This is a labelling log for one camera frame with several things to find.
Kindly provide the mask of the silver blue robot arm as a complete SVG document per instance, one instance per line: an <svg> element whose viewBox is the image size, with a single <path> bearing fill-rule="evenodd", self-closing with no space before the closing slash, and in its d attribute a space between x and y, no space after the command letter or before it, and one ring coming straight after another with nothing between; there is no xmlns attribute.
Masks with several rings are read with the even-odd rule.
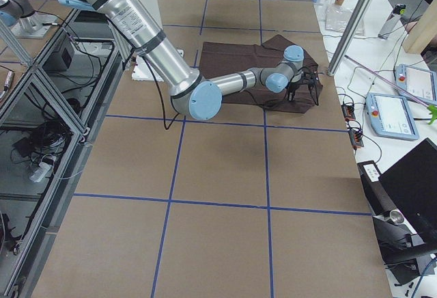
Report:
<svg viewBox="0 0 437 298"><path fill-rule="evenodd" d="M167 38L141 0L58 0L78 10L104 14L137 55L168 85L173 108L196 120L209 120L220 110L223 97L262 85L276 94L302 78L304 51L288 46L273 68L249 68L207 80L191 68Z"/></svg>

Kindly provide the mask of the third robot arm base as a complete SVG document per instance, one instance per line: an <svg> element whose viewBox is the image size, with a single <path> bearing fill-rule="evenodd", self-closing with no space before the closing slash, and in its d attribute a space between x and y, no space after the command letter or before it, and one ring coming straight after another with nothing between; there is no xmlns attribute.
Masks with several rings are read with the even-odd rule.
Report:
<svg viewBox="0 0 437 298"><path fill-rule="evenodd" d="M29 0L1 0L1 20L19 38L43 38L57 17L37 12Z"/></svg>

